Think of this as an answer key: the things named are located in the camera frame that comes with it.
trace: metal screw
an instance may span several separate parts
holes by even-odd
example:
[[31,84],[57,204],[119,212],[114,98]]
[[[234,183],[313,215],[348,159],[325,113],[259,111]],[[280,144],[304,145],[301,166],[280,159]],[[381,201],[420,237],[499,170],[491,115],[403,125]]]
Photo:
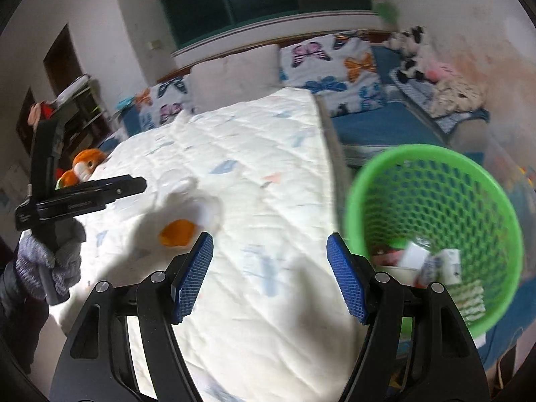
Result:
[[389,282],[389,280],[391,279],[391,277],[387,275],[385,272],[378,272],[374,278],[376,278],[376,281],[384,283],[384,284],[386,282]]
[[438,282],[435,282],[432,284],[432,290],[436,293],[443,293],[445,291],[445,288]]
[[165,273],[163,272],[155,272],[151,275],[151,281],[152,282],[162,282],[165,280]]
[[108,283],[108,281],[101,281],[100,283],[97,283],[97,285],[95,286],[95,290],[99,293],[102,293],[103,291],[108,290],[109,286],[110,284]]

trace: pink plush toy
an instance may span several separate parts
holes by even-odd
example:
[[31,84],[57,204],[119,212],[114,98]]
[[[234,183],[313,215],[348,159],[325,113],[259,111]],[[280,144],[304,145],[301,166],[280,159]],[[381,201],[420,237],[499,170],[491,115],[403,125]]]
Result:
[[459,75],[458,72],[448,63],[430,61],[424,76],[432,83],[438,83],[441,80],[449,79]]

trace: blue gripper pad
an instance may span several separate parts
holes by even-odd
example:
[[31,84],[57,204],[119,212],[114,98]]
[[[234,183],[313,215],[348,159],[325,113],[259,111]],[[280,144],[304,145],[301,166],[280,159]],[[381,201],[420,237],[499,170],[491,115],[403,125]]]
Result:
[[364,303],[364,288],[348,262],[351,254],[338,234],[328,237],[326,252],[348,311],[364,324],[368,316]]
[[202,243],[196,243],[190,251],[194,255],[189,255],[190,265],[186,275],[182,277],[177,287],[172,286],[172,298],[175,301],[173,309],[173,323],[181,323],[182,319],[189,315],[194,308],[201,284],[205,279],[206,271],[212,261],[214,252],[214,241],[212,236],[204,233]]

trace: orange butterfly print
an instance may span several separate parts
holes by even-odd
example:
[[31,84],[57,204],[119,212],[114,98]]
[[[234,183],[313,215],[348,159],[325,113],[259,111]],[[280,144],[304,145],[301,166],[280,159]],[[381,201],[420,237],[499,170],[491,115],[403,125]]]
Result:
[[151,90],[149,88],[142,90],[134,97],[134,102],[138,107],[143,106],[144,103],[148,106],[152,106],[153,100],[151,99]]
[[350,83],[355,82],[361,75],[361,71],[377,72],[376,65],[370,53],[365,53],[365,57],[361,61],[348,57],[344,60],[344,66],[348,68],[348,79]]

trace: orange plush toy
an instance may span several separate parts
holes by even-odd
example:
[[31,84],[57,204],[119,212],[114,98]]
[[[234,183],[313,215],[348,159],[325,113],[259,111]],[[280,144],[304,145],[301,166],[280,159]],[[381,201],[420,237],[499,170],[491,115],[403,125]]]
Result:
[[66,188],[88,181],[97,166],[104,160],[106,160],[106,154],[101,150],[84,149],[72,161],[72,169],[65,172],[58,180],[56,188]]

